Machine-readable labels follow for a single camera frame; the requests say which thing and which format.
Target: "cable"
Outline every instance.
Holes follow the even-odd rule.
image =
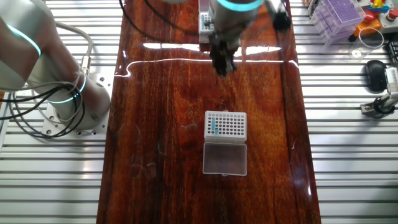
[[[91,37],[86,32],[84,32],[81,29],[78,29],[76,27],[63,24],[61,22],[55,22],[55,25],[61,29],[66,29],[71,32],[82,35],[88,41],[88,48],[87,48],[87,52],[86,52],[85,56],[91,55],[91,51],[93,50],[94,43],[93,43],[93,39],[91,39]]]
[[[77,102],[76,102],[76,98],[75,98],[75,97],[73,97],[73,102],[74,102],[74,104],[75,104],[75,111],[78,112],[79,109],[77,108]],[[82,112],[81,118],[79,119],[79,121],[77,122],[77,124],[74,125],[74,127],[72,127],[69,131],[66,131],[66,130],[72,125],[72,123],[73,123],[74,120],[75,120],[75,116],[73,116],[72,120],[69,122],[69,124],[68,124],[63,130],[61,130],[59,133],[54,134],[54,135],[52,135],[52,136],[50,136],[50,135],[48,135],[48,134],[43,134],[43,133],[41,133],[40,131],[38,131],[38,130],[36,130],[35,128],[33,128],[31,125],[28,124],[28,122],[26,122],[26,120],[23,118],[23,116],[21,116],[21,120],[22,120],[23,122],[25,122],[25,124],[26,124],[31,130],[33,130],[35,133],[37,133],[37,134],[39,134],[39,135],[35,135],[35,134],[33,134],[33,133],[28,132],[28,130],[26,130],[24,127],[22,127],[22,125],[18,122],[17,119],[14,119],[14,121],[17,123],[18,127],[20,127],[20,128],[23,130],[23,132],[25,132],[26,134],[28,134],[28,135],[30,135],[30,136],[32,136],[32,137],[35,137],[35,138],[46,138],[46,139],[47,139],[47,138],[58,138],[58,137],[66,136],[67,134],[69,134],[69,133],[71,133],[73,130],[75,130],[75,129],[81,124],[81,122],[83,121],[83,118],[85,117],[86,109],[85,109],[85,105],[84,105],[84,102],[83,102],[82,99],[81,99],[81,102],[82,102],[83,112]],[[13,110],[12,110],[11,104],[9,105],[9,108],[10,108],[10,110],[11,110],[11,113],[13,114]],[[16,103],[16,109],[17,109],[17,111],[18,111],[19,114],[22,114],[21,111],[19,110],[19,107],[18,107],[17,103]]]
[[[37,88],[41,88],[41,87],[45,87],[45,86],[49,86],[49,85],[69,85],[71,84],[70,82],[62,82],[62,81],[57,81],[57,82],[48,82],[48,83],[44,83],[42,85],[39,86],[33,86],[33,87],[25,87],[25,88],[19,88],[19,89],[12,89],[12,88],[4,88],[4,87],[0,87],[0,91],[7,91],[7,92],[15,92],[15,91],[24,91],[24,90],[34,90]]]
[[[188,35],[193,35],[193,36],[199,36],[199,33],[197,31],[192,31],[192,30],[187,30],[184,29],[182,27],[179,27],[178,25],[174,24],[173,22],[169,21],[165,16],[163,16],[159,11],[157,11],[150,3],[148,0],[144,0],[145,4],[149,7],[149,9],[152,10],[152,12],[154,12],[154,14],[156,16],[158,16],[159,18],[161,18],[165,23],[167,23],[168,25],[172,26],[175,29],[181,30],[184,33],[188,34]]]
[[[83,101],[81,100],[81,101],[80,101],[80,106],[79,106],[79,108],[77,109],[77,111],[76,111],[69,119],[63,120],[63,119],[60,119],[60,118],[59,118],[59,120],[62,121],[62,122],[58,122],[58,121],[53,121],[53,120],[51,120],[50,118],[48,118],[48,117],[45,115],[45,113],[42,111],[42,109],[40,109],[40,107],[38,107],[37,109],[38,109],[39,113],[40,113],[47,121],[50,121],[51,123],[55,123],[55,124],[64,124],[64,123],[70,121],[73,117],[75,117],[75,116],[77,115],[77,113],[80,111],[80,109],[81,109],[82,106],[83,106]]]
[[[142,34],[143,36],[148,37],[148,38],[150,38],[150,39],[152,39],[152,40],[159,41],[159,42],[169,42],[169,41],[162,40],[162,39],[160,39],[160,38],[154,37],[153,35],[149,35],[149,34],[145,33],[144,31],[140,30],[140,29],[132,22],[132,20],[130,19],[130,17],[127,15],[127,12],[126,12],[126,10],[125,10],[125,8],[124,8],[124,6],[123,6],[122,0],[119,0],[119,3],[120,3],[120,8],[121,8],[122,11],[123,11],[124,17],[129,21],[130,25],[132,25],[132,27],[135,28],[135,30],[137,30],[140,34]]]
[[[32,112],[33,110],[35,110],[36,108],[38,108],[45,100],[47,100],[48,98],[50,98],[52,95],[54,95],[56,92],[58,92],[61,89],[61,87],[56,87],[53,90],[53,92],[51,92],[50,94],[48,94],[46,97],[44,97],[38,104],[36,104],[35,106],[33,106],[31,109],[23,112],[23,113],[19,113],[19,114],[14,114],[12,116],[6,116],[6,117],[2,117],[0,118],[0,120],[7,120],[7,119],[14,119],[14,118],[18,118],[20,116],[24,116],[25,114],[28,114],[30,112]],[[19,103],[19,100],[6,100],[7,103]]]
[[[74,99],[73,101],[74,101],[74,103],[75,103],[75,110],[76,110],[76,108],[77,108],[76,99]],[[15,105],[15,108],[16,108],[17,112],[18,112],[19,114],[21,114],[21,111],[20,111],[20,109],[19,109],[18,103],[14,103],[14,105]],[[12,110],[11,107],[10,107],[10,111],[11,111],[11,114],[14,115],[14,111]],[[72,125],[72,122],[74,121],[74,119],[75,119],[75,117],[73,117],[72,121],[66,126],[66,128],[64,128],[64,129],[63,129],[62,131],[60,131],[58,134],[54,134],[53,136],[49,136],[49,135],[43,134],[43,133],[41,133],[40,131],[38,131],[38,130],[36,130],[35,128],[33,128],[33,127],[25,120],[25,118],[24,118],[23,116],[21,116],[21,120],[26,124],[26,126],[28,126],[31,130],[33,130],[35,133],[39,134],[40,136],[34,136],[34,135],[31,135],[31,134],[30,134],[30,135],[33,136],[33,137],[38,137],[38,138],[41,138],[41,137],[53,138],[53,137],[57,137],[57,136],[63,134],[63,133]],[[22,125],[19,124],[19,122],[18,122],[17,119],[14,119],[14,121],[17,123],[17,125],[18,125],[23,131],[25,130],[25,129],[22,127]]]
[[[4,99],[2,99],[2,100],[0,100],[0,102],[4,102],[4,103],[14,103],[14,102],[16,102],[16,103],[22,103],[22,102],[26,102],[26,101],[30,101],[30,100],[34,100],[34,99],[41,98],[41,97],[43,97],[43,96],[48,97],[50,94],[51,94],[51,96],[52,96],[52,95],[54,95],[57,91],[59,91],[60,89],[61,89],[61,87],[59,86],[59,87],[55,87],[55,88],[53,88],[53,89],[51,89],[51,90],[49,90],[49,91],[46,91],[45,93],[42,93],[42,94],[40,94],[40,95],[37,95],[37,96],[32,96],[32,97],[28,97],[28,98],[24,98],[24,99],[20,99],[20,100],[17,100],[17,99],[15,99],[15,100],[4,100]]]

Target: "glossy wood surface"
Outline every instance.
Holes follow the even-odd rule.
[[[197,30],[197,1],[151,3]],[[320,223],[292,29],[260,17],[242,39],[238,70],[216,75],[198,38],[175,31],[142,0],[126,5],[97,223]],[[206,110],[248,115],[248,174],[205,175]]]

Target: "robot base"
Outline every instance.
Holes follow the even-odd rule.
[[[112,96],[112,89],[113,89],[113,76],[112,75],[107,75],[104,76],[104,74],[90,74],[90,78],[102,84],[106,91],[109,93],[110,96]],[[57,118],[57,115],[55,113],[55,108],[49,103],[45,116],[56,122],[60,122],[59,119]],[[99,139],[106,139],[106,130],[108,128],[108,118],[109,118],[109,112],[106,115],[104,119],[102,119],[101,122],[99,122],[95,127],[87,130],[75,130],[72,131],[70,134],[62,137],[62,140],[66,141],[73,141],[73,140],[99,140]],[[54,122],[50,122],[49,120],[45,119],[44,124],[43,124],[43,129],[42,132],[44,134],[56,134],[59,133],[61,130],[65,128],[64,124],[57,124]]]

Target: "metal slotted platform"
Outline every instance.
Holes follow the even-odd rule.
[[[92,36],[91,71],[111,76],[121,31],[118,1],[46,2],[57,21]],[[374,121],[359,110],[379,96],[366,91],[363,65],[369,59],[389,64],[388,57],[377,50],[358,63],[349,59],[348,44],[325,50],[301,0],[290,2],[322,223],[398,223],[398,114]],[[80,61],[86,41],[59,33]],[[38,111],[27,118],[36,127],[44,121]],[[103,156],[104,139],[43,144],[8,123],[0,153],[0,223],[95,223]]]

